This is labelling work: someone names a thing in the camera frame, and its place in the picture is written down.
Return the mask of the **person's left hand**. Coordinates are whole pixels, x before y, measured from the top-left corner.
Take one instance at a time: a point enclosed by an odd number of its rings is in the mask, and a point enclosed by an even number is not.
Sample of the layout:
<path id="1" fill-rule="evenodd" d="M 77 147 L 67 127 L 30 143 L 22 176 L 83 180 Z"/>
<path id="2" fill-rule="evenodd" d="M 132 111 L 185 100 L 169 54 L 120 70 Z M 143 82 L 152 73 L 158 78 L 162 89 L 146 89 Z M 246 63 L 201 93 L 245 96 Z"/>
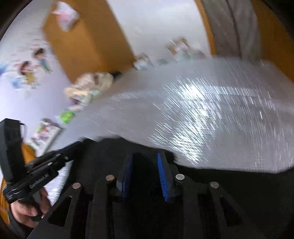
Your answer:
<path id="1" fill-rule="evenodd" d="M 45 188 L 41 188 L 39 191 L 40 195 L 40 210 L 42 211 L 42 216 L 44 216 L 50 209 L 51 203 L 48 199 L 48 194 Z M 10 205 L 10 210 L 12 212 L 13 217 L 17 222 L 29 227 L 35 228 L 37 222 L 34 222 L 31 217 L 35 217 L 38 215 L 38 211 L 32 205 L 28 205 L 19 201 L 15 201 Z"/>

